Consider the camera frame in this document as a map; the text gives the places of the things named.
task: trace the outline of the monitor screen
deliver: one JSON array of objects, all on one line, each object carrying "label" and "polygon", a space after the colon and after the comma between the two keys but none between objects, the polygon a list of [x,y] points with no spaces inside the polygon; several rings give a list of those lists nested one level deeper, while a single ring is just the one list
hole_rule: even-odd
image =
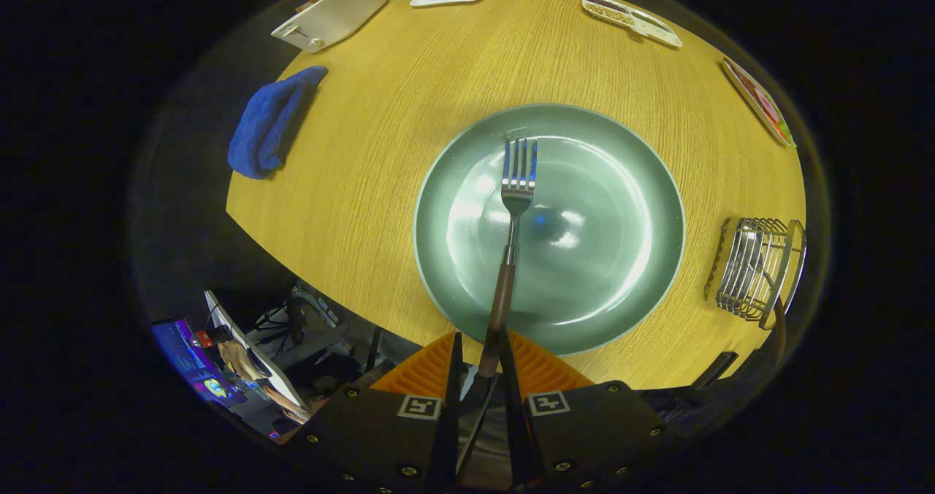
[{"label": "monitor screen", "polygon": [[204,350],[191,346],[191,328],[185,319],[154,324],[153,334],[178,373],[202,398],[218,402],[225,408],[247,401],[244,395],[234,390]]}]

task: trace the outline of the blue cloth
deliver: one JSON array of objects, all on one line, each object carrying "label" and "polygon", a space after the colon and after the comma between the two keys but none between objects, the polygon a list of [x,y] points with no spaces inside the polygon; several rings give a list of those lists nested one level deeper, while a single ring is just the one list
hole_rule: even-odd
[{"label": "blue cloth", "polygon": [[307,68],[283,81],[260,88],[244,109],[227,151],[230,167],[247,178],[266,178],[283,165],[291,141],[283,141],[295,113],[307,105],[328,69]]}]

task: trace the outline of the desk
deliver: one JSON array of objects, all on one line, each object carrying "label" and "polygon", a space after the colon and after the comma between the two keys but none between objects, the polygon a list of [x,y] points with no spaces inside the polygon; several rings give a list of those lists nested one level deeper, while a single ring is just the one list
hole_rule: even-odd
[{"label": "desk", "polygon": [[220,305],[218,298],[215,297],[214,292],[207,290],[205,291],[205,300],[207,301],[207,308],[211,310],[211,324],[215,327],[219,325],[225,325],[231,330],[231,335],[234,336],[234,340],[243,344],[248,350],[253,350],[253,353],[256,354],[257,358],[263,361],[263,364],[266,365],[267,369],[270,370],[272,374],[270,379],[271,385],[278,391],[278,393],[288,397],[290,401],[293,401],[295,404],[301,406],[302,408],[308,410],[308,405],[302,400],[298,395],[293,385],[291,385],[289,378],[285,376],[282,370],[264,354],[260,348],[257,348],[253,341],[248,340],[247,335],[243,334],[243,331],[234,324],[234,321],[231,320],[230,315],[227,314],[227,311],[224,310],[224,306]]},{"label": "desk", "polygon": [[[731,350],[739,354],[732,374],[767,332],[703,298],[721,224],[728,216],[805,222],[805,194],[797,153],[769,137],[722,71],[721,52],[651,10],[684,47],[591,18],[581,0],[418,9],[409,1],[388,1],[352,37],[285,69],[280,78],[313,65],[330,71],[285,167],[260,181],[233,174],[228,214],[324,294],[428,344],[454,329],[425,292],[412,251],[412,213],[438,152],[498,110],[589,108],[662,157],[682,194],[687,236],[657,310],[619,340],[565,360],[594,381],[680,387]],[[480,351],[465,338],[465,360],[476,363]]]}]

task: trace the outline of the wooden fork handle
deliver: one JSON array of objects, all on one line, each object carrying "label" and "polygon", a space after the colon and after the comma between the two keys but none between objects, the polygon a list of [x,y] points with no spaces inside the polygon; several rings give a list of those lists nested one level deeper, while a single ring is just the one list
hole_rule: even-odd
[{"label": "wooden fork handle", "polygon": [[481,353],[481,364],[477,368],[480,377],[490,378],[497,373],[503,331],[507,325],[507,316],[510,314],[510,301],[512,295],[514,295],[515,276],[515,265],[500,265],[500,274],[497,275],[497,288],[494,290],[494,305],[490,310],[490,323],[487,325],[487,337],[484,339],[484,351]]}]

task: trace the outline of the wire basket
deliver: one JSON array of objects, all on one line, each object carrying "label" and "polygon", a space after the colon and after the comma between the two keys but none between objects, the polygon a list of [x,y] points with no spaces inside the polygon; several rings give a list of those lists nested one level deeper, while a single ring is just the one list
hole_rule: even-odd
[{"label": "wire basket", "polygon": [[[801,280],[807,250],[805,228],[798,220],[786,225],[775,218],[728,218],[721,230],[721,247],[705,284],[705,298],[744,320],[759,321],[762,330],[772,330],[767,319],[777,300],[785,302],[788,312]],[[786,297],[780,300],[794,252],[798,263]],[[711,293],[714,284],[717,290]]]}]

